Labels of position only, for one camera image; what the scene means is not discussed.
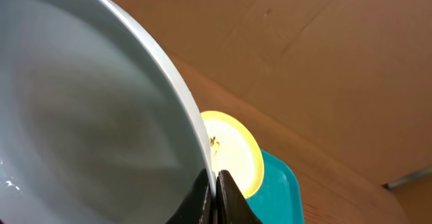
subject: teal container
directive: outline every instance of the teal container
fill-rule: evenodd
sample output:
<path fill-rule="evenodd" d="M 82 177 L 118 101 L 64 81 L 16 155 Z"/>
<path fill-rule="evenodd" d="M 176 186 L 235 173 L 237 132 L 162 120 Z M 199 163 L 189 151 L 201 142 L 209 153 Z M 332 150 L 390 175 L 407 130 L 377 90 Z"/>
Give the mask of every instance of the teal container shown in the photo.
<path fill-rule="evenodd" d="M 247 199 L 249 206 L 264 224 L 304 224 L 296 176 L 283 161 L 261 152 L 264 180 L 258 192 Z"/>

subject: large gray bowl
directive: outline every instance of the large gray bowl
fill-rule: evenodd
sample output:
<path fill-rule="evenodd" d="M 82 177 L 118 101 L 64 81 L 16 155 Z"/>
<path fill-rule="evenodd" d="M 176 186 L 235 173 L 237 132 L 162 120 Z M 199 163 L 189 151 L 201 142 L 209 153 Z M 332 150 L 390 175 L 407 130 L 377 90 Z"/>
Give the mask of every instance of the large gray bowl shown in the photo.
<path fill-rule="evenodd" d="M 110 0 L 0 0 L 0 219 L 165 223 L 209 139 L 159 45 Z"/>

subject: brown table surface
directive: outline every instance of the brown table surface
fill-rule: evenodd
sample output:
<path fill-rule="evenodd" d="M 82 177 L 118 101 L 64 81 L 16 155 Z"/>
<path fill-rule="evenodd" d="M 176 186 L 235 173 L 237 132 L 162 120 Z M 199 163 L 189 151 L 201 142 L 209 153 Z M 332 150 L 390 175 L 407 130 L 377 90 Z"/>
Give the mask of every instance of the brown table surface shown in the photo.
<path fill-rule="evenodd" d="M 170 54 L 170 58 L 201 111 L 222 111 L 237 118 L 262 149 L 290 166 L 300 184 L 306 223 L 409 223 L 390 192 L 371 184 L 175 55 Z"/>

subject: wooden surface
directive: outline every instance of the wooden surface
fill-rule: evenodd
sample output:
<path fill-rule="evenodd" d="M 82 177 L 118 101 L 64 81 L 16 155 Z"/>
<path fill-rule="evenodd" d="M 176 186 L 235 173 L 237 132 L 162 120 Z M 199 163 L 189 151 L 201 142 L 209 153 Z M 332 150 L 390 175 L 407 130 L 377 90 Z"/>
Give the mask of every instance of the wooden surface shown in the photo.
<path fill-rule="evenodd" d="M 307 224 L 408 223 L 387 190 L 334 161 L 174 55 L 170 57 L 201 111 L 223 111 L 234 116 L 251 131 L 261 148 L 293 169 L 300 183 Z"/>
<path fill-rule="evenodd" d="M 377 186 L 432 165 L 432 0 L 114 0 Z"/>
<path fill-rule="evenodd" d="M 432 175 L 392 190 L 411 224 L 432 223 Z"/>

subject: teal tray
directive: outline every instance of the teal tray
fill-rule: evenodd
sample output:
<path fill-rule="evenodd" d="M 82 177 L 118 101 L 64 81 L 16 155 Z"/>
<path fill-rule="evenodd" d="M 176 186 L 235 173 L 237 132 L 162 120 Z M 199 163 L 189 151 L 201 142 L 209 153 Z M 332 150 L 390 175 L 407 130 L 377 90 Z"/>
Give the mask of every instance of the teal tray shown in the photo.
<path fill-rule="evenodd" d="M 250 208 L 263 224 L 304 224 L 296 176 L 283 161 L 261 152 L 264 180 L 258 192 L 247 199 Z"/>

